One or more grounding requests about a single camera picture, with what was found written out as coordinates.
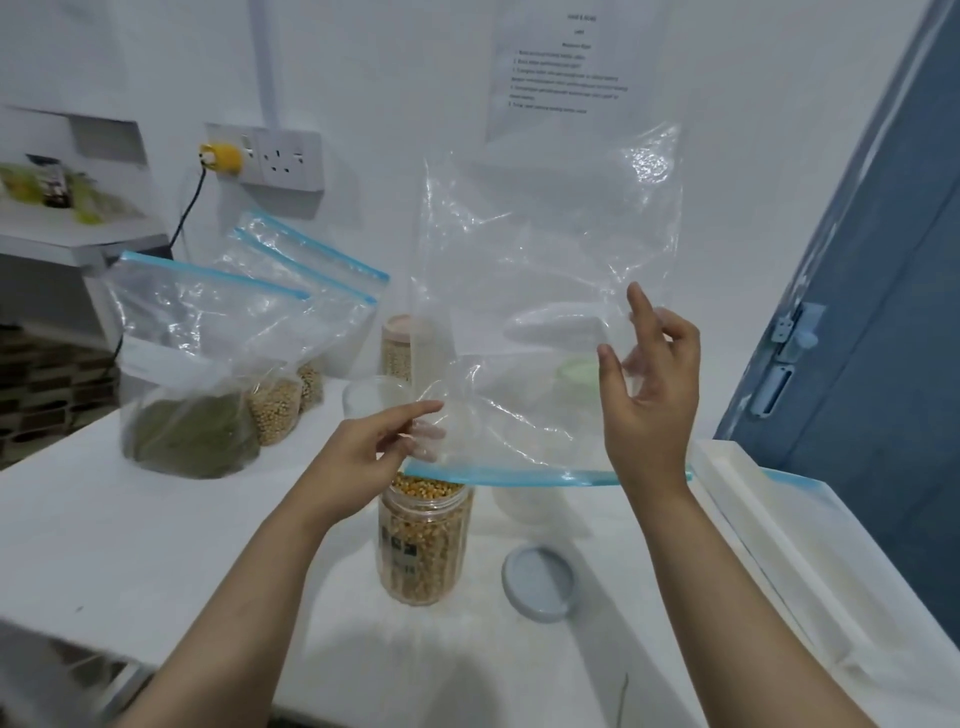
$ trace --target gray jar lid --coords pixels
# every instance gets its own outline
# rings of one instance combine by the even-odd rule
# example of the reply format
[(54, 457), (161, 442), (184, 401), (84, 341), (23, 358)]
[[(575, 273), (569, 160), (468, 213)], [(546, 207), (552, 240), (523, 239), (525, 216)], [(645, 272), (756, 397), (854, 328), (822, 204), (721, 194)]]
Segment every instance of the gray jar lid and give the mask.
[(577, 599), (577, 577), (549, 546), (520, 546), (503, 562), (503, 591), (514, 609), (533, 621), (560, 621)]

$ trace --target left hand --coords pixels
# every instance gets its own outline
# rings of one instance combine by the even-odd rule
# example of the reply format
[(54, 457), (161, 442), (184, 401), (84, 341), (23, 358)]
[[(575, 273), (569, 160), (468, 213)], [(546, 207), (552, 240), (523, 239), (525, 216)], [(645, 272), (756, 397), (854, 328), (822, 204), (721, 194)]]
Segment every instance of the left hand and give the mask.
[(387, 489), (407, 457), (429, 459), (409, 435), (443, 437), (440, 428), (415, 422), (443, 406), (437, 400), (416, 401), (362, 420), (343, 420), (287, 500), (320, 528), (357, 513)]

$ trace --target forearm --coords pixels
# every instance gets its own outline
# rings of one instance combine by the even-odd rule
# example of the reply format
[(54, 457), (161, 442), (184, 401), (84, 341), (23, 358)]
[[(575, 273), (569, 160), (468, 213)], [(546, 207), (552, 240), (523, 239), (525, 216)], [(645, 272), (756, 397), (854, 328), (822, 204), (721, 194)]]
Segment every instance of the forearm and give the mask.
[(121, 728), (267, 723), (307, 569), (326, 529), (277, 507)]
[(632, 505), (712, 728), (873, 725), (780, 619), (677, 478), (661, 489), (669, 496)]

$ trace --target right hand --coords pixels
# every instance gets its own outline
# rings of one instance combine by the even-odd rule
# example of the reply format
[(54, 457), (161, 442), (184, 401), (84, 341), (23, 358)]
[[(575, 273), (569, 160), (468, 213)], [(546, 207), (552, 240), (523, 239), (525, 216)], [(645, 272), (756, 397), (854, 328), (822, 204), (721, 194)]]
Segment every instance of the right hand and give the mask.
[(686, 483), (686, 446), (700, 398), (700, 331), (673, 311), (655, 313), (637, 283), (627, 288), (627, 300), (636, 349), (624, 366), (643, 376), (639, 394), (630, 396), (610, 346), (599, 347), (597, 354), (607, 455), (636, 502), (669, 496)]

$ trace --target wall socket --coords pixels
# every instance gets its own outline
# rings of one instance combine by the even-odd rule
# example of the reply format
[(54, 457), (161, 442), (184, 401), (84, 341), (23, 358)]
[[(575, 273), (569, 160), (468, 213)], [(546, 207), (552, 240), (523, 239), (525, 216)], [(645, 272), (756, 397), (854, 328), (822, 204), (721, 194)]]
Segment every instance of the wall socket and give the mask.
[(207, 124), (209, 142), (229, 142), (240, 150), (242, 184), (302, 192), (324, 190), (324, 163), (318, 132)]

